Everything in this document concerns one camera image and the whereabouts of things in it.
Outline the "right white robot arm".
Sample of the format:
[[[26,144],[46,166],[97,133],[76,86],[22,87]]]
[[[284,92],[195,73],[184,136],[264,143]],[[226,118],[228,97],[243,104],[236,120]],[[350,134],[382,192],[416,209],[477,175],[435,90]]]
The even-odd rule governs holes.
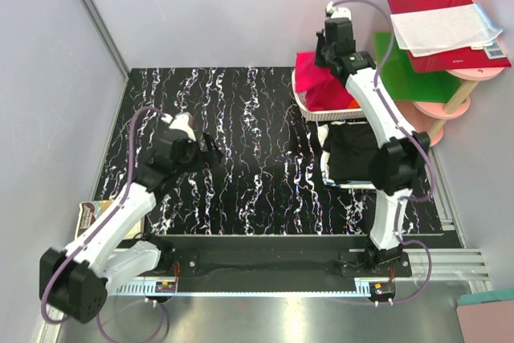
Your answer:
[[[375,276],[389,274],[402,261],[402,224],[413,184],[429,163],[430,136],[418,132],[399,111],[381,81],[386,64],[358,51],[346,1],[325,7],[324,28],[317,33],[315,64],[327,68],[357,101],[373,130],[378,150],[370,163],[377,191],[373,226],[362,263]]]

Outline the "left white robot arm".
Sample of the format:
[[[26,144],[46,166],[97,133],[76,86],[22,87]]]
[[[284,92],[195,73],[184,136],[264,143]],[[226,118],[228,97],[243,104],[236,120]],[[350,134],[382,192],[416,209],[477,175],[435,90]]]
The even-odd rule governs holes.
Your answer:
[[[144,161],[136,162],[136,124],[146,110],[134,114],[129,126],[128,181],[108,209],[82,235],[62,250],[49,248],[39,261],[41,314],[53,324],[48,307],[86,324],[103,308],[109,295],[145,272],[163,276],[173,267],[173,246],[145,236],[129,249],[114,251],[128,232],[170,194],[186,174],[213,169],[222,152],[208,133],[201,149],[188,112],[162,113],[164,131]]]

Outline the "pink wooden shelf stand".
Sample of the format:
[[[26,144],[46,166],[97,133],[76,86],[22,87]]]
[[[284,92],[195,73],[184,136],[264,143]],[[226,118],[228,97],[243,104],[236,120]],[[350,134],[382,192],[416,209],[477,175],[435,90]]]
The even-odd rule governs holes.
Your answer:
[[[425,57],[394,47],[382,79],[406,119],[419,132],[429,133],[435,145],[443,137],[445,123],[469,109],[470,94],[477,84],[511,66],[496,43]]]

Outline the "illustrated book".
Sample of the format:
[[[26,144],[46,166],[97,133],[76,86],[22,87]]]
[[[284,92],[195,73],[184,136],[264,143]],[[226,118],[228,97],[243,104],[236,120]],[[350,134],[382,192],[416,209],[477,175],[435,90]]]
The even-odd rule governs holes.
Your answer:
[[[89,227],[112,205],[113,200],[81,202],[79,204],[78,221],[75,228],[75,238],[79,238]],[[139,220],[124,240],[134,239],[144,234],[145,218]]]

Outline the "folded black white t shirt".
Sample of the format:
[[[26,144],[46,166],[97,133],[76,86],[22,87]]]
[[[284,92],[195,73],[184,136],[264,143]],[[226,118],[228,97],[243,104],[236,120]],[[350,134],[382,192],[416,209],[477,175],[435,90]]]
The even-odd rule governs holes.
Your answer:
[[[326,186],[374,190],[369,165],[378,151],[373,130],[366,121],[333,121],[317,127],[320,170]]]

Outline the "pink board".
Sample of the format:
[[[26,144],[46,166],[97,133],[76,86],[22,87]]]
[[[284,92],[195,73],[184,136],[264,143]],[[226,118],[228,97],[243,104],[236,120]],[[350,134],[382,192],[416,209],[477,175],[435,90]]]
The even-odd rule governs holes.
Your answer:
[[[497,301],[457,307],[466,343],[513,343],[513,301]]]

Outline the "green plastic sheet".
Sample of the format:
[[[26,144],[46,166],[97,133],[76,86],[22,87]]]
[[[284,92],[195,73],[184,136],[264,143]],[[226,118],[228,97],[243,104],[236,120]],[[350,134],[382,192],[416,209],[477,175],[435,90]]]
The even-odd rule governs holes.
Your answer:
[[[393,100],[445,104],[459,89],[461,81],[446,71],[417,73],[406,51],[394,41],[381,70],[381,81]]]

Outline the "magenta t shirt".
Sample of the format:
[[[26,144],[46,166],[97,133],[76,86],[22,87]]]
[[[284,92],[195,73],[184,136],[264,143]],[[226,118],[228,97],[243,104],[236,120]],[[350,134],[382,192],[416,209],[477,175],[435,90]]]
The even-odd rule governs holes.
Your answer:
[[[305,92],[305,106],[311,112],[343,110],[354,98],[327,68],[314,64],[315,52],[296,54],[296,92]]]

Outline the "dark red folder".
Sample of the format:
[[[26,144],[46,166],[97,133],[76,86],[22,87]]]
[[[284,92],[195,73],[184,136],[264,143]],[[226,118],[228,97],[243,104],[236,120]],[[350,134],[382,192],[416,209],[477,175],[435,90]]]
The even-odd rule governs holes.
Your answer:
[[[418,73],[511,67],[495,27],[473,0],[387,0],[398,47]]]

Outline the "orange t shirt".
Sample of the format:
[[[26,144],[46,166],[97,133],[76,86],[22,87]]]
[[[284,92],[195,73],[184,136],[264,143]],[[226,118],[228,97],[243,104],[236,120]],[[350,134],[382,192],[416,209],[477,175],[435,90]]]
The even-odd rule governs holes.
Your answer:
[[[358,102],[355,99],[353,99],[345,107],[345,110],[354,110],[354,109],[359,109],[359,108],[360,108],[360,105],[358,104]]]

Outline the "white plastic basket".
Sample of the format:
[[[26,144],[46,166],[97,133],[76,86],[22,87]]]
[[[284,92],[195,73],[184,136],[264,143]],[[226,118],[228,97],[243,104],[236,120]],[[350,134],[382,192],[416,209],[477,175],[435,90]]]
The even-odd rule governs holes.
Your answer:
[[[343,121],[365,118],[365,114],[360,108],[326,110],[317,112],[311,112],[308,110],[305,106],[305,92],[296,92],[296,69],[292,70],[292,91],[295,102],[299,107],[300,114],[306,121]]]

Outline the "white mesh cloth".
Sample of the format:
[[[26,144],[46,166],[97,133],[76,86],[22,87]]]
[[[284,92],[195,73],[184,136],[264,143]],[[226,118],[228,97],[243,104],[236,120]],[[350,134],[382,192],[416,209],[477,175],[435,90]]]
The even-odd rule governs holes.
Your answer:
[[[414,57],[487,46],[503,32],[476,3],[392,14],[390,18],[399,48]]]

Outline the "teal board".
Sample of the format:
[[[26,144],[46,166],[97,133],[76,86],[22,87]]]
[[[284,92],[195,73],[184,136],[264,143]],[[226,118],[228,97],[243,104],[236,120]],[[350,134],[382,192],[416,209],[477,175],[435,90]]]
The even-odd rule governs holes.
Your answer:
[[[493,290],[488,292],[477,292],[477,293],[469,293],[466,295],[462,295],[459,299],[458,305],[475,305],[475,304],[484,304],[498,301],[510,301],[514,299],[514,290],[511,289],[501,289],[501,290]]]

